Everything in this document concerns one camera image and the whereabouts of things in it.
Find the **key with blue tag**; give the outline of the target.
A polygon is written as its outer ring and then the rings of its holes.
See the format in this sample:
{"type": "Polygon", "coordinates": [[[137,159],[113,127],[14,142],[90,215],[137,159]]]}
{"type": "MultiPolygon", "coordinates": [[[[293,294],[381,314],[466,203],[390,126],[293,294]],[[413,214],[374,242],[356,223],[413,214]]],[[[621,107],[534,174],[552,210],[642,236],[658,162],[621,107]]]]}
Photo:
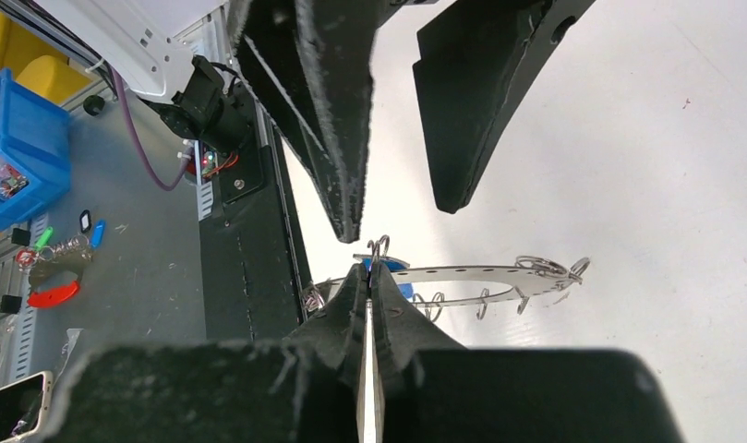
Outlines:
{"type": "MultiPolygon", "coordinates": [[[[363,263],[368,269],[370,268],[371,262],[372,262],[372,256],[363,256],[359,257],[358,260],[363,263]]],[[[400,260],[399,258],[381,258],[380,261],[386,266],[386,268],[391,272],[395,273],[396,271],[404,271],[408,270],[410,268],[410,265],[400,260]]],[[[402,294],[402,296],[409,301],[413,300],[414,297],[414,289],[413,285],[411,283],[403,283],[399,284],[398,288],[402,294]]]]}

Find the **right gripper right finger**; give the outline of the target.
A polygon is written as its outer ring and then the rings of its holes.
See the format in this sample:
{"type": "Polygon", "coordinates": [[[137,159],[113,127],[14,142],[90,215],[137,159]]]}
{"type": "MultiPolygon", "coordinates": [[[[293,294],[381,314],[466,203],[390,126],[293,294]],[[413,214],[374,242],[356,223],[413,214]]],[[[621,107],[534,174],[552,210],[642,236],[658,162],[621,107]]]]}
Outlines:
{"type": "Polygon", "coordinates": [[[385,265],[370,267],[368,285],[382,393],[386,398],[403,397],[424,382],[422,352],[463,351],[465,347],[403,298],[385,265]]]}

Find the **round metal keyring disc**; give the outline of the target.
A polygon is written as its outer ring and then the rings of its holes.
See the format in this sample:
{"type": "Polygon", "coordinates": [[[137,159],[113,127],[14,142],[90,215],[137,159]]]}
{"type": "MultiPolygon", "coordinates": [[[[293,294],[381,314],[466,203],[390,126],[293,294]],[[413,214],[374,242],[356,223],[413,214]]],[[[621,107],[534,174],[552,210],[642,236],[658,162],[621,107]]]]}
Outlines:
{"type": "MultiPolygon", "coordinates": [[[[390,239],[383,236],[369,243],[373,264],[390,258],[390,239]]],[[[397,283],[411,283],[412,301],[431,323],[443,310],[472,306],[484,319],[488,309],[502,302],[516,303],[523,313],[534,298],[567,291],[584,281],[590,259],[583,257],[571,266],[528,255],[511,265],[459,265],[409,268],[392,276],[397,283]]],[[[305,290],[307,305],[315,315],[340,290],[341,279],[324,281],[305,290]]],[[[296,442],[357,442],[364,435],[365,365],[371,363],[377,437],[381,442],[492,442],[503,433],[491,410],[497,397],[484,385],[481,371],[493,365],[490,352],[422,352],[424,382],[398,398],[383,396],[375,357],[372,307],[367,292],[364,369],[355,397],[330,369],[307,348],[311,358],[298,370],[295,407],[296,442]]]]}

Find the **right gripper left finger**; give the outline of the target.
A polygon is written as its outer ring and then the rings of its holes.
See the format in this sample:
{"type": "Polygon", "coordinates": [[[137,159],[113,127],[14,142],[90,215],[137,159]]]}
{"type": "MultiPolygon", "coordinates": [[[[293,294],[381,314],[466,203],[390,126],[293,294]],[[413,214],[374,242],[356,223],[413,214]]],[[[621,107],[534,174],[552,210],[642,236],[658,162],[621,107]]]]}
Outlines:
{"type": "Polygon", "coordinates": [[[285,338],[311,350],[336,379],[358,395],[364,369],[368,270],[353,265],[339,292],[285,338]]]}

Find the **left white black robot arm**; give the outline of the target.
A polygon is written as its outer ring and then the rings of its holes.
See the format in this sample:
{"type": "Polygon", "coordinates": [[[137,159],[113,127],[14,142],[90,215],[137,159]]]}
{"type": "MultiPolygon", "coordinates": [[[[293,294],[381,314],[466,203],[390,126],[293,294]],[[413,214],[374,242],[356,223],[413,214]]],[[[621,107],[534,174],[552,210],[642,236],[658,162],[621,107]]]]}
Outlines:
{"type": "MultiPolygon", "coordinates": [[[[45,1],[181,138],[241,147],[245,117],[216,69],[135,1],[45,1]]],[[[227,31],[243,85],[303,163],[337,239],[363,217],[379,28],[400,1],[233,1],[227,31]]],[[[417,32],[416,97],[437,208],[472,199],[501,135],[587,1],[452,3],[417,32]]]]}

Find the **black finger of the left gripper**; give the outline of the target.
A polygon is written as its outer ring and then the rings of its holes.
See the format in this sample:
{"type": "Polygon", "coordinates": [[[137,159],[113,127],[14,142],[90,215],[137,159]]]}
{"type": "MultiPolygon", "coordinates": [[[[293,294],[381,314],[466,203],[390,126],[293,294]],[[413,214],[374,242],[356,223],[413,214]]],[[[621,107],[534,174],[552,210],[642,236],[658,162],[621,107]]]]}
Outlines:
{"type": "Polygon", "coordinates": [[[467,206],[516,109],[594,0],[463,0],[417,33],[413,65],[437,208],[467,206]]]}
{"type": "Polygon", "coordinates": [[[227,25],[244,84],[319,195],[336,238],[358,240],[378,28],[405,1],[237,0],[227,25]]]}

